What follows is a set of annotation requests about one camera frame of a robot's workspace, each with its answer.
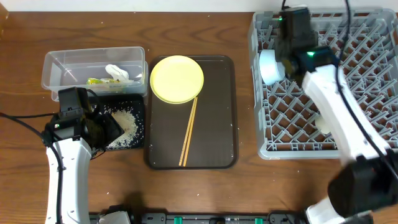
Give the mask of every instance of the chopstick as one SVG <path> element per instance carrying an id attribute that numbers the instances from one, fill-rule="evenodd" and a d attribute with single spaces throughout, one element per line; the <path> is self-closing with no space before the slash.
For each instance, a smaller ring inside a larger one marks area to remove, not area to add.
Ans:
<path id="1" fill-rule="evenodd" d="M 193 128 L 193 120 L 195 119 L 195 112 L 196 112 L 196 108 L 197 108 L 197 103 L 198 103 L 198 98 L 195 97 L 193 99 L 191 114 L 189 116 L 187 132 L 185 133 L 184 144 L 182 145 L 180 163 L 178 164 L 179 166 L 182 164 L 185 150 L 187 150 L 187 152 L 185 153 L 183 166 L 185 166 L 187 164 L 187 157 L 188 157 L 189 145 L 190 145 L 190 142 L 191 142 L 191 134 L 192 134 L 192 128 Z"/>

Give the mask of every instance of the brown table surface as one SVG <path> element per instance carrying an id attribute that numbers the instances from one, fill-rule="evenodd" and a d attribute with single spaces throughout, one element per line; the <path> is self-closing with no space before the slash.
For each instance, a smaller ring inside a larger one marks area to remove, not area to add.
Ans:
<path id="1" fill-rule="evenodd" d="M 197 213 L 300 210 L 326 195 L 338 160 L 265 161 L 257 155 L 247 35 L 252 13 L 12 12 L 0 41 L 0 111 L 39 114 L 58 110 L 40 86 L 44 56 L 52 50 L 141 46 L 159 55 L 227 55 L 235 65 L 239 160 L 226 170 L 154 171 L 143 150 L 108 152 L 90 162 L 90 211 L 129 203 Z M 49 118 L 27 122 L 43 130 Z M 49 165 L 40 140 L 0 119 L 0 222 L 43 223 Z M 374 214 L 397 223 L 398 207 Z"/>

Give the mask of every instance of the round plate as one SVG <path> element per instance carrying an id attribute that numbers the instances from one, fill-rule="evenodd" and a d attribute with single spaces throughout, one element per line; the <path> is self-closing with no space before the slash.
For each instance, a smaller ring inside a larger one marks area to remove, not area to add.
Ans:
<path id="1" fill-rule="evenodd" d="M 166 103 L 185 103 L 196 97 L 203 86 L 203 71 L 196 61 L 184 56 L 161 60 L 150 74 L 150 87 Z"/>

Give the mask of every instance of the green led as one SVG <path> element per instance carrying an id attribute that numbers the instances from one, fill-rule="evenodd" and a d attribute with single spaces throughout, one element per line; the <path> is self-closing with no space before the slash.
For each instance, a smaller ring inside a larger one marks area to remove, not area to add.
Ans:
<path id="1" fill-rule="evenodd" d="M 315 55 L 315 52 L 307 52 L 307 55 L 313 57 L 313 55 Z"/>

